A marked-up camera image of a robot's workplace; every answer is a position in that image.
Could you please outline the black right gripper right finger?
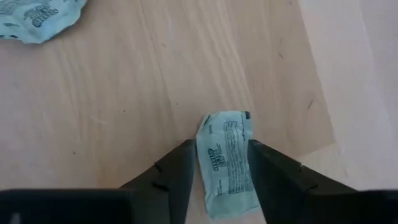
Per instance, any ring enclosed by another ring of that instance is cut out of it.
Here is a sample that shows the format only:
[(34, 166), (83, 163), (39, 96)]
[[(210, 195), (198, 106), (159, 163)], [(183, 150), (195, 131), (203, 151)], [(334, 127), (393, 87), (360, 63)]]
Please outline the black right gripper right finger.
[(333, 223), (357, 190), (257, 141), (248, 142), (253, 186), (267, 223)]

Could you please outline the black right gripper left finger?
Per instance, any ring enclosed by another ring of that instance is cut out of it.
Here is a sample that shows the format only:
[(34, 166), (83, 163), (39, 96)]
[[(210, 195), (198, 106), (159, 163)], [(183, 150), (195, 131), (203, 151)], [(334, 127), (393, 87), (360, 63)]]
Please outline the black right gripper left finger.
[(132, 223), (185, 223), (195, 172), (195, 149), (195, 141), (188, 139), (121, 186), (133, 191)]

